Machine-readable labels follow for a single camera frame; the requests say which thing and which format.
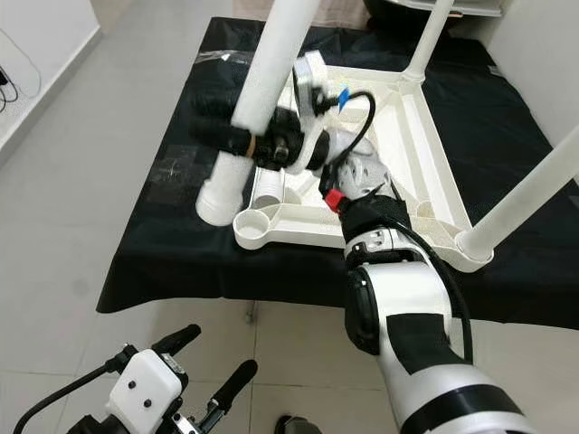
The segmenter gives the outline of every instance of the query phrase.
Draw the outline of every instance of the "tiled floor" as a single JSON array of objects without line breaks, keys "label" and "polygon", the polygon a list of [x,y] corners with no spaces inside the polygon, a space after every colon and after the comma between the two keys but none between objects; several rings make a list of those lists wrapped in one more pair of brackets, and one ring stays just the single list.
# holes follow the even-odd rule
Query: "tiled floor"
[{"label": "tiled floor", "polygon": [[[0,170],[0,432],[124,342],[143,347],[189,322],[204,332],[177,357],[192,380],[186,410],[199,414],[244,359],[260,363],[216,432],[268,434],[285,412],[325,432],[394,432],[380,373],[347,341],[339,309],[260,303],[256,325],[243,322],[241,301],[94,312],[209,17],[231,13],[224,0],[133,2]],[[579,333],[485,322],[474,331],[479,364],[543,432],[579,432]],[[75,392],[28,432],[102,416],[113,383]]]}]

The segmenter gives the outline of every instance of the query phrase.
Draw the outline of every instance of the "black tablecloth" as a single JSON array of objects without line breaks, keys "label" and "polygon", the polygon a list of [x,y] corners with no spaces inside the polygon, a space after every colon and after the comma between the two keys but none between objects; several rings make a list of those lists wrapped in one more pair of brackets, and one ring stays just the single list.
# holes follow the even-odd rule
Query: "black tablecloth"
[{"label": "black tablecloth", "polygon": [[[262,27],[225,18],[209,24],[112,261],[100,312],[169,297],[342,305],[341,251],[289,244],[243,250],[231,227],[214,228],[195,214],[195,198],[216,151],[187,135],[190,119],[217,100],[235,101]],[[380,31],[312,28],[303,50],[320,50],[330,65],[401,71],[414,46]],[[424,83],[473,223],[551,149],[493,64],[478,42],[444,37]],[[578,203],[579,189],[569,184],[496,249],[486,268],[455,272],[473,317],[579,328]]]}]

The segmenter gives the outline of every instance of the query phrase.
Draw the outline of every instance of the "red component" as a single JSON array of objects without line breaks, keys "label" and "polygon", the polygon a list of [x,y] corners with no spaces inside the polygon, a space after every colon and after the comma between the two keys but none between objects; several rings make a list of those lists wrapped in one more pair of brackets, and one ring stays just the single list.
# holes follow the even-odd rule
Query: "red component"
[{"label": "red component", "polygon": [[329,192],[327,192],[326,197],[324,197],[324,201],[327,203],[327,206],[329,206],[330,210],[337,213],[337,207],[345,197],[345,194],[339,190],[336,190],[335,188],[332,188]]}]

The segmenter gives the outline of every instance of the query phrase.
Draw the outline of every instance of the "white pole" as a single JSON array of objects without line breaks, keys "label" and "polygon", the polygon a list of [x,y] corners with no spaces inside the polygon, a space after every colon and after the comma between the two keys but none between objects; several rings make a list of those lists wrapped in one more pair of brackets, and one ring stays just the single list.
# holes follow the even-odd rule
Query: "white pole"
[{"label": "white pole", "polygon": [[442,29],[444,29],[446,20],[451,13],[452,5],[454,5],[454,0],[438,0],[436,2],[428,23],[424,27],[424,32],[422,32],[413,59],[403,73],[408,80],[424,81],[426,66],[432,57],[438,39],[441,37]]},{"label": "white pole", "polygon": [[488,260],[511,232],[579,173],[579,126],[470,231],[457,236],[468,257]]},{"label": "white pole", "polygon": [[[232,125],[262,135],[270,122],[320,0],[276,0],[261,34]],[[214,226],[231,224],[242,207],[242,191],[253,162],[220,152],[205,181],[196,209]]]}]

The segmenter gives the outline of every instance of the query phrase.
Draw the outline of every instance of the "white wall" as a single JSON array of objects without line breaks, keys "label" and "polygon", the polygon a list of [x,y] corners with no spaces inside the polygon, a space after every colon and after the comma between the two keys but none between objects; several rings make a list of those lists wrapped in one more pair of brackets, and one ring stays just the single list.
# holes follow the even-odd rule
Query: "white wall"
[{"label": "white wall", "polygon": [[98,30],[89,0],[0,0],[0,66],[22,88],[0,114],[0,151]]},{"label": "white wall", "polygon": [[579,1],[507,0],[480,39],[553,146],[579,124]]}]

